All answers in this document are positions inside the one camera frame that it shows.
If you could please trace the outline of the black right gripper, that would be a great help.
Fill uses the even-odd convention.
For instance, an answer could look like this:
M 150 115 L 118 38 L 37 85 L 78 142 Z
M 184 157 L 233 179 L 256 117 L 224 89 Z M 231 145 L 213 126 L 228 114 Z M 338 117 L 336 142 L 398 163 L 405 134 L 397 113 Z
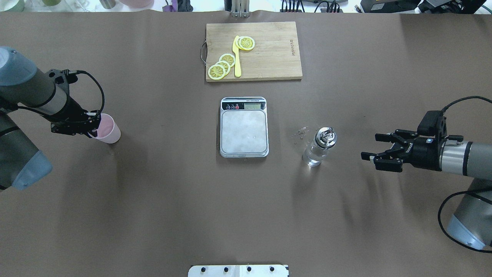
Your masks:
M 445 140 L 420 137 L 416 131 L 397 129 L 392 133 L 375 134 L 377 142 L 398 144 L 404 149 L 389 149 L 381 153 L 361 152 L 361 159 L 374 163 L 376 170 L 402 172 L 403 164 L 440 172 L 442 147 Z

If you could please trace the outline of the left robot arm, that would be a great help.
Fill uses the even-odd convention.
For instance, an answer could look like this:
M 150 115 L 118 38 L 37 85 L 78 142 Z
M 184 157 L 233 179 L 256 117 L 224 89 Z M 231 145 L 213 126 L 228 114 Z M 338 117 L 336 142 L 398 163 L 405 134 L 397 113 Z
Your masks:
M 23 190 L 48 175 L 53 166 L 9 113 L 28 110 L 49 121 L 53 133 L 96 137 L 102 109 L 83 109 L 69 94 L 70 84 L 86 71 L 51 69 L 44 73 L 7 46 L 1 47 L 0 57 L 0 187 Z

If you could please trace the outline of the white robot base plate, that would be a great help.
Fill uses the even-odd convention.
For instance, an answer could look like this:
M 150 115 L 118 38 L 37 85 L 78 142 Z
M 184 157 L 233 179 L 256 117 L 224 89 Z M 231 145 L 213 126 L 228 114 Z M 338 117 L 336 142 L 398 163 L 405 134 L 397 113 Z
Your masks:
M 290 272 L 282 264 L 196 265 L 188 277 L 290 277 Z

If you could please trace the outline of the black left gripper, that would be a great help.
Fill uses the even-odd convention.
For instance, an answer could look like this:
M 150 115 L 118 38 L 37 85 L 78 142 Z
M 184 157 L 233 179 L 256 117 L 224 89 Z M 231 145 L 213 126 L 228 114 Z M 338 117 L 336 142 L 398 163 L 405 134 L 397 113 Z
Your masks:
M 64 105 L 60 112 L 52 115 L 55 119 L 51 122 L 51 132 L 64 135 L 83 134 L 91 138 L 97 138 L 96 118 L 101 111 L 88 112 L 72 98 Z

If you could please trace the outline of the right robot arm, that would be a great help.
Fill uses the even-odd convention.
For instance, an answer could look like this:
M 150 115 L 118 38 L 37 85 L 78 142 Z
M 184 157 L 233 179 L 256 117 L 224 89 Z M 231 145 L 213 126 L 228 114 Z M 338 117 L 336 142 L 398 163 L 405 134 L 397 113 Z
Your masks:
M 391 148 L 380 153 L 362 152 L 361 158 L 377 170 L 402 172 L 404 164 L 415 168 L 471 177 L 466 190 L 447 196 L 438 209 L 437 221 L 450 240 L 466 249 L 491 253 L 491 145 L 464 140 L 462 136 L 423 136 L 397 129 L 375 135 Z

